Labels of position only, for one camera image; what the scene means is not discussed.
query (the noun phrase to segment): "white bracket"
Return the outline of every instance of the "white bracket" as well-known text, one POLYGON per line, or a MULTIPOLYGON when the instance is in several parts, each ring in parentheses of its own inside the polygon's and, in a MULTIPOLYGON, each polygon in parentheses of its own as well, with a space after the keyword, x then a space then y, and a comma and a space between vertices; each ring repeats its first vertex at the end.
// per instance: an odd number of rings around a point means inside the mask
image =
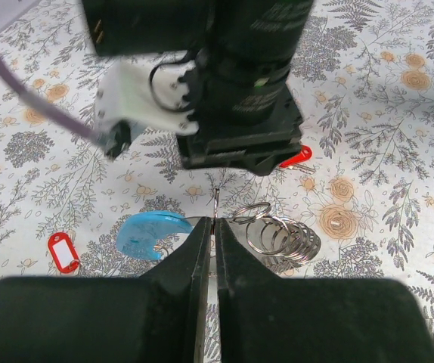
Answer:
MULTIPOLYGON (((151 68, 126 62, 113 65, 100 81, 95 100, 95 130, 109 133, 120 121, 132 128, 134 141, 147 127, 174 132, 177 135, 197 133, 197 122, 190 122, 186 113, 171 113, 158 106, 148 84, 151 68)), ((158 98, 169 107, 177 107, 188 92, 178 82, 179 75, 160 69, 153 78, 158 98)))

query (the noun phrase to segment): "floral tablecloth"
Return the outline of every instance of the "floral tablecloth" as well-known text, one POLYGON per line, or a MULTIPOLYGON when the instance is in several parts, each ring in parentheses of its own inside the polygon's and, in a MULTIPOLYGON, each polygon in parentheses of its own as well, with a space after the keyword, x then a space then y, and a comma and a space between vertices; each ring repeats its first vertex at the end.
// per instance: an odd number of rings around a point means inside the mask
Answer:
MULTIPOLYGON (((91 124, 98 81, 119 60, 86 51, 83 24, 75 0, 43 0, 0 35, 0 52, 28 87, 91 124)), ((302 142, 314 151, 307 163, 313 175, 185 171, 174 137, 154 130, 108 163, 0 81, 0 278, 57 275, 47 248, 56 231, 72 236, 78 275, 138 275, 153 263, 115 249, 128 215, 168 209, 211 216, 219 187, 221 215, 267 200, 275 215, 305 222, 321 237, 311 264, 272 266, 278 274, 398 279, 432 327, 434 2, 318 1, 288 84, 305 116, 302 142)), ((172 250, 180 242, 164 244, 172 250)), ((209 312, 206 349, 215 361, 215 302, 209 312)))

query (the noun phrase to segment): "blue plastic tag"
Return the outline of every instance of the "blue plastic tag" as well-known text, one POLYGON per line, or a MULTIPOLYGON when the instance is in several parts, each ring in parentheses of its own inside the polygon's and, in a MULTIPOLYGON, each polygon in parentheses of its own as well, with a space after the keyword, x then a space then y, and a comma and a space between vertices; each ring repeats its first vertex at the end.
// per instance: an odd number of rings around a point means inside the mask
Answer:
POLYGON ((134 259, 158 260, 154 250, 158 240, 175 233, 190 233, 192 225, 184 216, 167 211, 152 211, 129 217, 116 237, 116 248, 134 259))

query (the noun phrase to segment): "red plastic tag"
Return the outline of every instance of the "red plastic tag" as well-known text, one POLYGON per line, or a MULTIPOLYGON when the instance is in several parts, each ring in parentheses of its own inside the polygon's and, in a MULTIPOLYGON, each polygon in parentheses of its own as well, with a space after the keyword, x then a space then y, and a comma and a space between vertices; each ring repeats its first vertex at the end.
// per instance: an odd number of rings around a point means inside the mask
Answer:
POLYGON ((79 265, 79 257, 70 237, 63 232, 53 234, 48 242, 49 251, 56 262, 57 269, 63 274, 70 274, 79 265))
POLYGON ((312 156, 313 156, 313 151, 311 150, 311 148, 309 146, 303 145, 301 147, 301 152, 299 154, 297 154, 295 157, 292 157, 291 159, 282 162, 279 166, 281 168, 287 168, 294 164, 308 161, 309 159, 311 159, 312 156))

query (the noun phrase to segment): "tablecloth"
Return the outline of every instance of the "tablecloth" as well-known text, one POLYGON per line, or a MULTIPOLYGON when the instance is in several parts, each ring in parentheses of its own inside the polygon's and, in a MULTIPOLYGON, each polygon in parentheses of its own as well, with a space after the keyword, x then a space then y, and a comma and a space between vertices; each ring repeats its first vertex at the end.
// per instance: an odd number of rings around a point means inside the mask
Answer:
MULTIPOLYGON (((105 71, 120 59, 86 49, 75 0, 43 0, 0 35, 0 53, 33 91, 92 123, 105 71)), ((156 64, 175 54, 131 57, 156 64)), ((154 262, 116 251, 129 215, 167 209, 212 215, 267 200, 276 216, 306 223, 322 239, 308 265, 281 262, 284 277, 387 277, 417 297, 434 323, 434 2, 319 0, 292 63, 288 86, 314 151, 299 170, 257 177, 236 169, 187 171, 173 135, 148 129, 116 162, 28 108, 0 81, 0 278, 59 275, 48 252, 65 231, 80 276, 139 275, 154 262)), ((181 240, 163 241, 172 251, 181 240)), ((219 360, 215 301, 208 361, 219 360)))

